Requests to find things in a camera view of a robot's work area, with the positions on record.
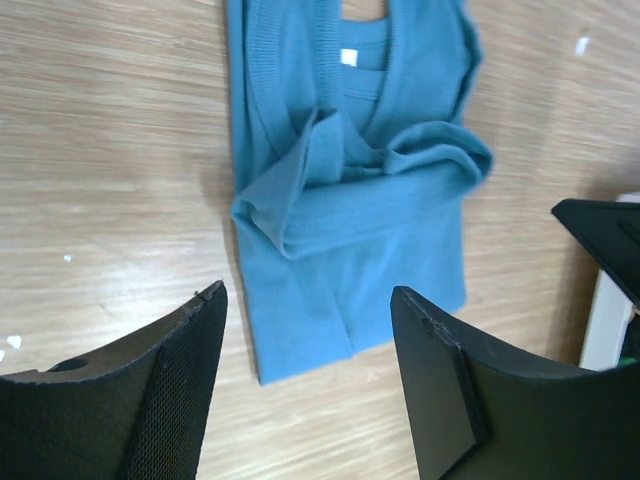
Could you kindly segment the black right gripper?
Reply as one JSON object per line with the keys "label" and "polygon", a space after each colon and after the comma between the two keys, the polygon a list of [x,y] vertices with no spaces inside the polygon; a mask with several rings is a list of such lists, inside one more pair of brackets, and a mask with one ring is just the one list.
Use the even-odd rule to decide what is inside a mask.
{"label": "black right gripper", "polygon": [[639,307],[639,204],[564,199],[551,213]]}

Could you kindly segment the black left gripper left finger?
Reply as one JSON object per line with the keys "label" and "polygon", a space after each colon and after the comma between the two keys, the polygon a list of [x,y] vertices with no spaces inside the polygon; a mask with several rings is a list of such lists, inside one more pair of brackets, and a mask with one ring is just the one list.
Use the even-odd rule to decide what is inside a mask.
{"label": "black left gripper left finger", "polygon": [[107,345],[2,376],[2,478],[195,478],[227,306],[217,281]]}

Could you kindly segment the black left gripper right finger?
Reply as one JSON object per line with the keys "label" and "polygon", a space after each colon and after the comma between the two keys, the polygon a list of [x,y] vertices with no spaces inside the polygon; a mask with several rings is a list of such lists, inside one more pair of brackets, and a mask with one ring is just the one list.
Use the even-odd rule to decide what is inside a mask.
{"label": "black left gripper right finger", "polygon": [[391,316],[423,479],[635,479],[639,367],[529,353],[407,287]]}

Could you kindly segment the blue tank top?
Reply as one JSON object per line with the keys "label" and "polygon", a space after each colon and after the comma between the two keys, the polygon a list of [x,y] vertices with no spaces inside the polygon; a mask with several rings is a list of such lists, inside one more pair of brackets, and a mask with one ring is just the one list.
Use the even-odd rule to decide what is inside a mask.
{"label": "blue tank top", "polygon": [[267,385],[388,342],[409,285],[466,297],[465,197],[492,168],[463,124],[482,49],[462,1],[226,5],[236,226]]}

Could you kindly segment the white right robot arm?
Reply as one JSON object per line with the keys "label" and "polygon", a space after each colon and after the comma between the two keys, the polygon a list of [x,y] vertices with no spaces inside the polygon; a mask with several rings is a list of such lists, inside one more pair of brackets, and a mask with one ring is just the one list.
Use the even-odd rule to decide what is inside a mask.
{"label": "white right robot arm", "polygon": [[579,366],[614,368],[623,362],[627,329],[639,313],[639,194],[564,199],[551,213],[599,268]]}

